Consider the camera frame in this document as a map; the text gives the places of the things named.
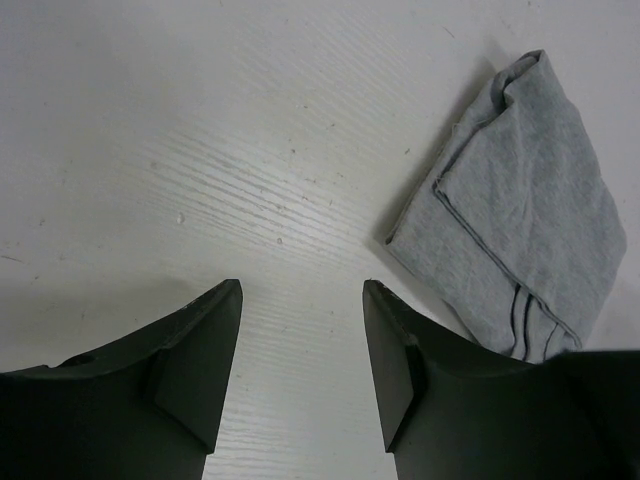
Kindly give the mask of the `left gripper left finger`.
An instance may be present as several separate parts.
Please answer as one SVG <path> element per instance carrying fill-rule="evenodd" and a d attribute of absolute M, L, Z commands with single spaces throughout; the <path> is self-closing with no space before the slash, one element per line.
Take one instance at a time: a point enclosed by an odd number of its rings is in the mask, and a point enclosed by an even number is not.
<path fill-rule="evenodd" d="M 1 377 L 5 479 L 199 479 L 215 450 L 243 292 L 185 307 L 55 367 Z"/>

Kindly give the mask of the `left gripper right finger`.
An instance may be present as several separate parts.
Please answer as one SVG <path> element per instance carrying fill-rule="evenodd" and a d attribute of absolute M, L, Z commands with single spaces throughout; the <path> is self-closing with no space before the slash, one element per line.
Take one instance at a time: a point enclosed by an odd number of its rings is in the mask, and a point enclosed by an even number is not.
<path fill-rule="evenodd" d="M 382 282 L 363 312 L 385 450 L 402 479 L 635 479 L 639 355 L 530 364 L 413 310 Z"/>

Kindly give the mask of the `grey tank top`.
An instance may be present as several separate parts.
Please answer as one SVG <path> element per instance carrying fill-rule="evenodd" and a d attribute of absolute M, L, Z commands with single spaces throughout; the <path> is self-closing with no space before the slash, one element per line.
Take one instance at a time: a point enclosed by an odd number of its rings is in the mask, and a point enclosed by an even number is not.
<path fill-rule="evenodd" d="M 539 363 L 584 346 L 626 234 L 544 51 L 486 83 L 385 244 L 483 347 Z"/>

